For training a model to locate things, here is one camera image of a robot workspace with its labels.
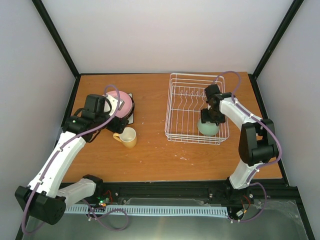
white wall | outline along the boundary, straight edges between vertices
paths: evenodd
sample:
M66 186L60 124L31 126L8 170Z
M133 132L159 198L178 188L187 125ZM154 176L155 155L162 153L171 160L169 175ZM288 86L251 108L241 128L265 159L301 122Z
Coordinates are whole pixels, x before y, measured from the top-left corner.
M320 239L320 1L304 1L258 78L283 146L290 184L298 186Z
M74 78L31 0L0 7L0 235L15 239L14 197L48 158Z
M44 0L81 73L252 73L292 0Z

wooden table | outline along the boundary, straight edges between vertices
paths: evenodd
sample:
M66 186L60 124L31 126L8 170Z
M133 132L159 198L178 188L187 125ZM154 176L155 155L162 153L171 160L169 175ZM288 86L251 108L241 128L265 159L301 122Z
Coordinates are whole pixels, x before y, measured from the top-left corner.
M260 111L246 72L236 96L254 114ZM74 159L63 182L77 182L86 174L104 182L201 181L224 180L240 160L240 131L229 121L230 137L221 145L168 141L165 122L170 74L113 74L81 77L73 112L82 108L88 94L102 95L108 84L132 93L135 102L134 123L137 145L128 149L113 139L113 133L101 131L93 143L86 144ZM225 76L225 90L231 92L237 76ZM255 178L281 178L277 164L263 168Z

white wire dish rack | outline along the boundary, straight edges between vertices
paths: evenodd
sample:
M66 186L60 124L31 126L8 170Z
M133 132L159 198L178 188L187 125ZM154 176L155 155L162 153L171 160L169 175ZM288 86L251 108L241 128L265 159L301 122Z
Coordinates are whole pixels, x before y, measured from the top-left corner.
M168 90L165 119L165 135L168 141L219 145L229 137L228 118L219 125L215 136L204 136L197 123L201 109L208 107L205 88L212 84L216 75L172 73ZM219 77L217 84L225 92L225 79Z

cup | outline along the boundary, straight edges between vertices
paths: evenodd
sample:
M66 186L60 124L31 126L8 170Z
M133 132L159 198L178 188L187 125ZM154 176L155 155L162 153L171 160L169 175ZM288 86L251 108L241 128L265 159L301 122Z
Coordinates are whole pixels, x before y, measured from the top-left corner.
M113 138L131 149L137 143L137 133L132 127L125 127L123 133L114 133Z

black frame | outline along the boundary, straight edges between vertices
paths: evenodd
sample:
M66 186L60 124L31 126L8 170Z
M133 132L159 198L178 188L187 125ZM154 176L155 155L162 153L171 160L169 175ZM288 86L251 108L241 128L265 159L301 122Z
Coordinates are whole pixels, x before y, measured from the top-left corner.
M258 103L261 115L263 118L268 118L268 114L259 90L257 79L262 72L263 68L267 64L270 56L272 55L277 44L284 35L286 29L294 18L295 14L299 10L301 4L304 0L293 0L290 8L285 14L281 24L279 25L277 31L275 32L272 40L270 41L267 49L265 50L261 60L259 61L257 67L255 68L252 74L248 74L250 83L255 94L256 101ZM72 108L75 102L78 86L83 75L94 75L102 73L79 73L71 56L68 53L66 46L64 45L54 23L52 22L44 4L41 0L32 0L34 6L39 12L44 24L46 25L49 33L51 34L53 40L55 41L58 49L60 50L64 60L69 66L72 74L74 75L75 82L69 98L65 114L62 120L62 125L65 123L66 119L71 115ZM284 169L284 165L280 160L278 162L282 178L281 179L260 179L259 182L263 184L266 189L266 192L270 199L280 199L280 200L294 200L297 204L297 207L300 212L301 219L303 221L307 236L310 240L315 239L313 231L311 229L304 205L302 203L299 191L297 187L292 187L289 185L289 181ZM221 204L222 206L236 207L240 203L229 203L221 199L216 200L214 197L210 197L210 193L214 190L221 188L224 185L225 181L215 180L215 181L182 181L182 182L153 182L149 183L140 183L140 182L131 182L131 183L104 183L105 189L111 190L113 193L114 201L119 199L129 199L129 198L185 198L185 199L197 199L202 200L211 204ZM64 188L71 183L62 183L61 188ZM252 194L257 199L263 199L264 193L259 187L251 187ZM21 228L16 236L16 240L22 239Z

